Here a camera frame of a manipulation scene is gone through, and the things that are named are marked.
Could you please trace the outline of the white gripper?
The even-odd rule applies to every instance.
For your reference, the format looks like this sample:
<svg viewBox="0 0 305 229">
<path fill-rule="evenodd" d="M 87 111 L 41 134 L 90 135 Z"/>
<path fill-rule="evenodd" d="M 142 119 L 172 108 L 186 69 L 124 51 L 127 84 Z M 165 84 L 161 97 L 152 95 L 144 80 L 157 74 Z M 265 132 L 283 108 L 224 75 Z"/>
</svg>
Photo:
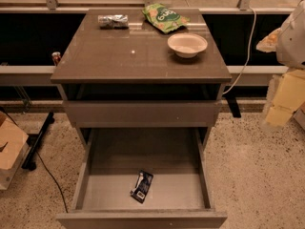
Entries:
<svg viewBox="0 0 305 229">
<path fill-rule="evenodd" d="M 260 40 L 260 52 L 276 52 L 277 61 L 290 68 L 274 75 L 269 83 L 263 122 L 270 127 L 283 127 L 305 102 L 305 0 L 287 17 L 280 28 Z"/>
</svg>

